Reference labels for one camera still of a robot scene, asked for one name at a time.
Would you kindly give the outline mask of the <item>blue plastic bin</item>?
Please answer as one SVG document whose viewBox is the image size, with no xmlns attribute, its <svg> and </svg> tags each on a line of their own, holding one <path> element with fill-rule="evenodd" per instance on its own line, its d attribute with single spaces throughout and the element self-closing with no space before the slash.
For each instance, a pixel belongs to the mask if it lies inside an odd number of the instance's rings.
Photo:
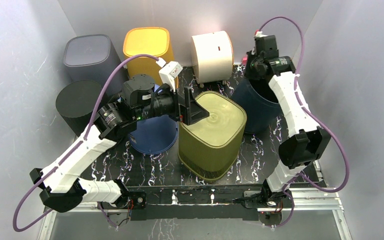
<svg viewBox="0 0 384 240">
<path fill-rule="evenodd" d="M 123 90 L 124 99 L 134 109 L 137 118 L 136 129 L 128 134 L 128 139 L 142 154 L 160 154 L 168 150 L 178 137 L 177 123 L 155 109 L 161 96 L 158 88 L 154 83 L 128 82 Z"/>
</svg>

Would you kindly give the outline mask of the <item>dark navy bin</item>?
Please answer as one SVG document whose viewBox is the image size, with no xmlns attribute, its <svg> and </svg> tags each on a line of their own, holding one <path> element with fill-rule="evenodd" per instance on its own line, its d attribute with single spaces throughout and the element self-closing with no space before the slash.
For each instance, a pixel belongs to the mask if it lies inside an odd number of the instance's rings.
<svg viewBox="0 0 384 240">
<path fill-rule="evenodd" d="M 265 131 L 269 125 L 281 116 L 281 106 L 263 81 L 249 80 L 242 77 L 230 99 L 246 113 L 244 132 L 257 134 Z"/>
</svg>

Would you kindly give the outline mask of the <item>olive green mesh basket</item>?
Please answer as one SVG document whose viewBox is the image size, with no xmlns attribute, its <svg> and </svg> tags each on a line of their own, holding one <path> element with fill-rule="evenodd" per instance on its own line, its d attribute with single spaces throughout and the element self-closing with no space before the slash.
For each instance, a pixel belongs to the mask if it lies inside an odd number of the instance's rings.
<svg viewBox="0 0 384 240">
<path fill-rule="evenodd" d="M 215 91 L 202 92 L 195 99 L 209 116 L 191 125 L 178 124 L 178 158 L 196 176 L 214 182 L 237 159 L 247 114 L 240 105 Z"/>
</svg>

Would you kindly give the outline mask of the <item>orange mesh waste basket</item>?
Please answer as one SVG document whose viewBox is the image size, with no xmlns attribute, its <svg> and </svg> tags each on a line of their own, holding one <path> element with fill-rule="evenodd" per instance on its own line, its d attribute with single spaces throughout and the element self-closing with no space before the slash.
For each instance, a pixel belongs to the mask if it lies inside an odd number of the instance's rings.
<svg viewBox="0 0 384 240">
<path fill-rule="evenodd" d="M 170 33 L 163 27 L 138 27 L 131 29 L 125 35 L 123 54 L 127 59 L 139 54 L 148 54 L 164 59 L 167 63 L 174 61 Z M 149 57 L 138 57 L 126 64 L 129 77 L 145 74 L 152 77 L 157 85 L 163 82 L 159 75 L 161 69 L 156 60 Z"/>
</svg>

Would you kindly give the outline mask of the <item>grey mesh waste basket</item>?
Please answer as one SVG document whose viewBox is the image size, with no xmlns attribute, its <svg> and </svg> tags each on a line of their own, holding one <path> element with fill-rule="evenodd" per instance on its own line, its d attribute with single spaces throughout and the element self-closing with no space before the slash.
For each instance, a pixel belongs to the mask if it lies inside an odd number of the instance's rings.
<svg viewBox="0 0 384 240">
<path fill-rule="evenodd" d="M 111 39 L 105 34 L 77 36 L 65 46 L 63 64 L 73 82 L 91 80 L 105 85 L 122 63 Z"/>
</svg>

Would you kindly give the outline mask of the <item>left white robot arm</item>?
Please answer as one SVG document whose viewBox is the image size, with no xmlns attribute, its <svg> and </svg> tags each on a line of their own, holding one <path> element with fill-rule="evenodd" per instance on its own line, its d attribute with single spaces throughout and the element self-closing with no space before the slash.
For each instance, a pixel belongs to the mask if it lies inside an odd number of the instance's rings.
<svg viewBox="0 0 384 240">
<path fill-rule="evenodd" d="M 81 136 L 45 168 L 30 172 L 34 185 L 41 189 L 42 203 L 59 213 L 81 203 L 106 202 L 117 208 L 143 208 L 146 194 L 129 191 L 119 179 L 93 181 L 81 173 L 101 154 L 137 129 L 139 121 L 168 116 L 192 125 L 210 114 L 193 97 L 190 87 L 179 95 L 169 84 L 155 86 L 152 77 L 138 74 L 123 84 L 114 101 L 101 106 Z"/>
</svg>

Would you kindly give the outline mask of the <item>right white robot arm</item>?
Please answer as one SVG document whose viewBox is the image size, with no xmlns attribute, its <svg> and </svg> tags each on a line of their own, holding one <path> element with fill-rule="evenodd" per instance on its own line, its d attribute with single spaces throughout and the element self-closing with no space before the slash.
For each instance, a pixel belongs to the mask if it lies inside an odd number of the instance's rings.
<svg viewBox="0 0 384 240">
<path fill-rule="evenodd" d="M 263 182 L 261 193 L 254 194 L 267 207 L 275 207 L 287 193 L 289 184 L 313 161 L 318 160 L 331 136 L 304 111 L 305 100 L 296 82 L 299 73 L 289 56 L 280 56 L 274 35 L 257 31 L 255 46 L 248 51 L 244 77 L 267 100 L 275 100 L 288 127 L 288 138 L 278 147 L 279 161 Z"/>
</svg>

